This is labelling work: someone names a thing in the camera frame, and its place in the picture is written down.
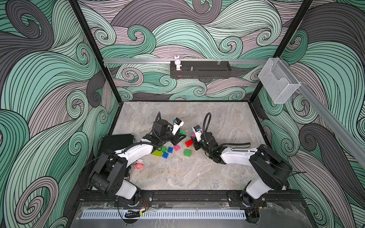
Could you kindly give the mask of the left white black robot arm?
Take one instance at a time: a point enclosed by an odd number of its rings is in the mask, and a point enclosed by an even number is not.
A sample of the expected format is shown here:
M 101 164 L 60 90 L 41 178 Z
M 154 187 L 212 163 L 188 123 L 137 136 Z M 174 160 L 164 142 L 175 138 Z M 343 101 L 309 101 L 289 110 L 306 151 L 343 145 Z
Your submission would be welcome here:
M 178 145 L 186 137 L 180 132 L 183 125 L 184 121 L 179 118 L 169 123 L 158 116 L 151 133 L 146 134 L 139 142 L 119 150 L 106 149 L 98 157 L 88 177 L 89 184 L 109 198 L 118 196 L 126 200 L 129 205 L 137 205 L 141 190 L 125 180 L 128 167 L 162 148 L 167 142 L 171 142 L 174 146 Z

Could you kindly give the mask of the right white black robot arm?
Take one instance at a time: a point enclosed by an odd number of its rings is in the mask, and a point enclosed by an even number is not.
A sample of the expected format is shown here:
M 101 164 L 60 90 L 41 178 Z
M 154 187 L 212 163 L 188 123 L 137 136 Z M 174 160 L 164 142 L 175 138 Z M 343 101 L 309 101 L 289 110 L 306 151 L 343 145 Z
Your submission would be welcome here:
M 271 191 L 280 191 L 291 175 L 292 166 L 269 146 L 262 144 L 257 148 L 233 148 L 230 145 L 217 144 L 211 132 L 205 132 L 199 125 L 193 127 L 191 137 L 194 148 L 202 149 L 206 156 L 218 164 L 241 164 L 252 167 L 258 174 L 240 194 L 245 207 L 265 207 L 262 195 Z

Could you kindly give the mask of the long red lego brick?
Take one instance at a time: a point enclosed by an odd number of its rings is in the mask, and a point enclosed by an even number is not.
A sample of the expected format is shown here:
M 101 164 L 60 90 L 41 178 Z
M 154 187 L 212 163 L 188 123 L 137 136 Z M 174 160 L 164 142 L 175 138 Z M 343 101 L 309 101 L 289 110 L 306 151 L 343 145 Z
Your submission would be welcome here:
M 186 147 L 191 147 L 191 146 L 193 146 L 193 145 L 194 145 L 193 140 L 189 140 L 189 141 L 185 142 L 185 146 L 186 146 Z

